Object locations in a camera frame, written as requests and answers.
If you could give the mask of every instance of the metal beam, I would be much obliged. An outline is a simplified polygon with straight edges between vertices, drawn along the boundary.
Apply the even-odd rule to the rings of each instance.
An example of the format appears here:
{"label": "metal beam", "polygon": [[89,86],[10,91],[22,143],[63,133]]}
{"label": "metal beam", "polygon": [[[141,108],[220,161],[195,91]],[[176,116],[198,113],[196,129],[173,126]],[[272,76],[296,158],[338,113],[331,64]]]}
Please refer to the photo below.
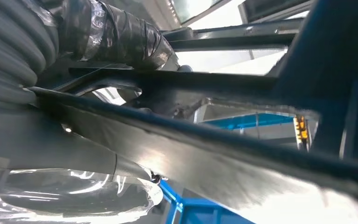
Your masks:
{"label": "metal beam", "polygon": [[[270,223],[271,217],[282,223],[287,219],[322,221],[326,207],[334,210],[346,205],[356,212],[355,161],[303,154],[130,108],[33,90],[41,108],[70,124],[74,132],[220,202],[252,222]],[[99,128],[90,128],[91,123]],[[285,202],[278,200],[272,206],[277,197]],[[337,199],[347,203],[333,203]],[[305,210],[297,210],[301,215],[294,217],[293,208]]]}
{"label": "metal beam", "polygon": [[170,41],[176,52],[196,50],[267,49],[289,46],[303,19],[195,30],[192,38]]}
{"label": "metal beam", "polygon": [[276,78],[252,75],[229,75],[203,72],[147,71],[129,69],[72,68],[71,74],[85,75],[56,88],[57,91],[75,93],[77,90],[104,86],[124,85],[148,90],[169,87],[171,89],[224,92],[268,92],[275,85]]}
{"label": "metal beam", "polygon": [[356,120],[358,116],[358,81],[353,83],[351,97],[346,111],[345,127],[342,133],[340,146],[340,158],[349,159],[353,157],[355,148]]}
{"label": "metal beam", "polygon": [[200,108],[198,108],[195,113],[194,113],[194,120],[193,122],[195,124],[200,123],[202,121],[204,121],[204,117],[205,117],[205,111],[207,110],[207,105],[203,105]]}

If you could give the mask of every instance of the wrapped cable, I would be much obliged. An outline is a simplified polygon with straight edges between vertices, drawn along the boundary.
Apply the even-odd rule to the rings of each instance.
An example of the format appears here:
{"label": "wrapped cable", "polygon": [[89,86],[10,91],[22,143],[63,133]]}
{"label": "wrapped cable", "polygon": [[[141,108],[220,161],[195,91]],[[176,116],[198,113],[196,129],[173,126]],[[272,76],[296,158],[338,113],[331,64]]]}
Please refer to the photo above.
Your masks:
{"label": "wrapped cable", "polygon": [[20,56],[0,39],[0,105],[34,101],[34,94],[21,86],[34,85],[36,74]]}
{"label": "wrapped cable", "polygon": [[136,69],[158,69],[176,57],[162,34],[130,13],[101,3],[107,13],[99,50],[92,60],[125,63]]}
{"label": "wrapped cable", "polygon": [[98,51],[103,36],[103,28],[106,20],[106,13],[102,4],[96,0],[91,2],[91,28],[89,41],[87,43],[86,51],[82,60],[87,61],[91,59]]}
{"label": "wrapped cable", "polygon": [[54,19],[48,17],[48,14],[43,16],[43,19],[40,17],[38,18],[38,14],[25,8],[18,0],[0,0],[0,9],[15,20],[17,25],[21,26],[21,28],[27,32],[44,55],[47,66],[50,66],[55,61],[58,49],[56,49],[53,44],[47,30],[38,24],[38,20],[40,19],[44,24],[47,23],[53,26],[54,23],[52,21],[54,21]]}
{"label": "wrapped cable", "polygon": [[90,0],[61,0],[55,8],[59,24],[60,54],[80,60],[86,52],[91,31]]}
{"label": "wrapped cable", "polygon": [[24,4],[31,9],[41,19],[44,25],[56,27],[57,23],[51,12],[42,8],[35,0],[22,0]]}
{"label": "wrapped cable", "polygon": [[27,65],[40,73],[46,67],[46,59],[27,32],[5,12],[0,10],[0,39],[18,51]]}

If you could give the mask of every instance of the gray flexible hose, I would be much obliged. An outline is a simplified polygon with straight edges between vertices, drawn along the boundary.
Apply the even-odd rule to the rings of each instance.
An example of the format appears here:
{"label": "gray flexible hose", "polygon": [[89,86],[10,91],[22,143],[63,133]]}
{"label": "gray flexible hose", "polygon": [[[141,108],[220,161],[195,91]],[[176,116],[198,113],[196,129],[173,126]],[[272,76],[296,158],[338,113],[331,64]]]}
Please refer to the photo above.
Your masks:
{"label": "gray flexible hose", "polygon": [[40,18],[25,8],[18,0],[0,0],[0,9],[10,16],[34,40],[50,66],[55,61],[56,51],[46,29],[39,25]]}
{"label": "gray flexible hose", "polygon": [[27,32],[0,10],[0,39],[18,51],[35,73],[46,67],[46,59]]}
{"label": "gray flexible hose", "polygon": [[0,107],[35,101],[37,74],[58,54],[58,32],[18,0],[0,0]]}

